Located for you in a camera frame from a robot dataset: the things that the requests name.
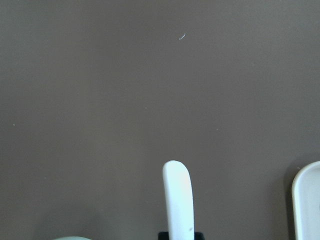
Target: gray surface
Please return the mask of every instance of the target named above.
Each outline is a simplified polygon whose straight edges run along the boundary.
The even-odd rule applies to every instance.
[[[292,177],[320,159],[319,12],[0,3],[0,238],[156,240],[175,159],[207,240],[294,239]]]

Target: black hook base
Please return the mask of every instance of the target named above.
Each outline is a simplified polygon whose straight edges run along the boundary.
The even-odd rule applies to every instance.
[[[158,240],[169,240],[169,233],[167,231],[161,231],[158,233]],[[205,240],[205,236],[202,232],[194,233],[194,240]]]

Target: plastic handle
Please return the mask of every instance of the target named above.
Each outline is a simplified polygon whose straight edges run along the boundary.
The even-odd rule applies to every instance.
[[[194,201],[188,169],[179,161],[163,166],[169,240],[194,240]]]

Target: speck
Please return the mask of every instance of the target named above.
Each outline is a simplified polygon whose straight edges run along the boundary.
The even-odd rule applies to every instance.
[[[181,40],[181,39],[183,39],[185,36],[186,36],[186,32],[181,36],[181,37],[179,37],[179,40]]]

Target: white plastic object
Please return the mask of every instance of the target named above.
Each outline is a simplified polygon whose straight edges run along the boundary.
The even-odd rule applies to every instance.
[[[194,240],[194,201],[188,169],[179,161],[163,166],[169,240]]]
[[[302,168],[292,184],[296,240],[320,239],[320,161]]]
[[[66,237],[57,238],[55,240],[90,240],[90,239],[84,238],[81,236],[66,236]]]

